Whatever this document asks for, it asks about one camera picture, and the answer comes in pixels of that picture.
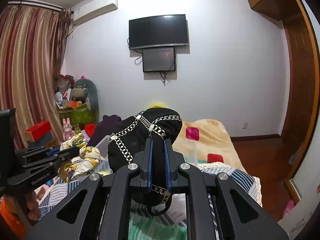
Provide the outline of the person's left hand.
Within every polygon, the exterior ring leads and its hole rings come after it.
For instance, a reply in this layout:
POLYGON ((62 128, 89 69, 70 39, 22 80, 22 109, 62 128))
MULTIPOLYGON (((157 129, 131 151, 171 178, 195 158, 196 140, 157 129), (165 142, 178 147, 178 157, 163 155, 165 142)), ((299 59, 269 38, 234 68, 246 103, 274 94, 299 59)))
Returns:
POLYGON ((41 217, 41 211, 37 202, 37 195, 34 191, 25 196, 28 207, 28 217, 31 220, 38 221, 41 217))

